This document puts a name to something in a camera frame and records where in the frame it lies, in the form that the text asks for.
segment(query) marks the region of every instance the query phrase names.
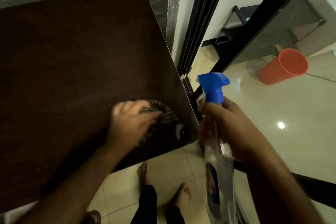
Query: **bottle label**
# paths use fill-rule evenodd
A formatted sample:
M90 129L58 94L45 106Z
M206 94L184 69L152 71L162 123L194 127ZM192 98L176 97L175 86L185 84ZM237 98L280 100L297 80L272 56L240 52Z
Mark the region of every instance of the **bottle label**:
M213 217L220 219L221 211L219 208L219 188L217 173L215 168L211 163L206 163L206 178L207 178L207 199L209 210L211 211Z

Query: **blue spray nozzle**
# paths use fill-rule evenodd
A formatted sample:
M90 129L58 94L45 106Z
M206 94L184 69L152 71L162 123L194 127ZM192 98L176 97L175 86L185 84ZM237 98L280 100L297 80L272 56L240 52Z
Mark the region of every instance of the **blue spray nozzle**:
M197 76L197 81L202 86L207 103L224 102L222 87L230 84L230 80L222 73L207 73Z

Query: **black pants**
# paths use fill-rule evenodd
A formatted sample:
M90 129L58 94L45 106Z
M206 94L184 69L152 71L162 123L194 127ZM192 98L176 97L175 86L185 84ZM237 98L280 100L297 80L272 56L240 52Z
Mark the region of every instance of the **black pants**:
M139 198L139 208L136 211L131 224L154 224L157 220L158 197L152 185L146 185L143 188ZM183 216L177 206L171 206L166 212L167 224L184 224Z

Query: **leg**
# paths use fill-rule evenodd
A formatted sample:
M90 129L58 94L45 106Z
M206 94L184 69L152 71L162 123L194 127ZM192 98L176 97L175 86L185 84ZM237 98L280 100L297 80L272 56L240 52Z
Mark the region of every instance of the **leg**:
M148 164L144 162L138 169L140 184L143 186L139 198L139 208L136 211L131 224L156 224L157 220L157 195L154 187L150 184L148 176Z
M181 214L189 204L191 192L189 187L183 183L179 189L177 198L172 206L166 212L167 224L184 224Z

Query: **hand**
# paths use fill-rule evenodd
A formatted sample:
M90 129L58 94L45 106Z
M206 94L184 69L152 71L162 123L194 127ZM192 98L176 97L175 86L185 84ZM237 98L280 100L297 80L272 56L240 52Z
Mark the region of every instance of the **hand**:
M199 101L198 111L212 117L218 124L221 138L230 145L233 156L241 161L250 153L258 152L260 147L268 144L264 135L243 113L239 106L224 97L223 107L215 103ZM208 119L203 119L199 126L199 141L204 145L209 133Z
M131 152L155 124L161 111L139 114L144 107L151 107L145 100L117 103L111 111L111 125L107 134L106 146L122 157Z

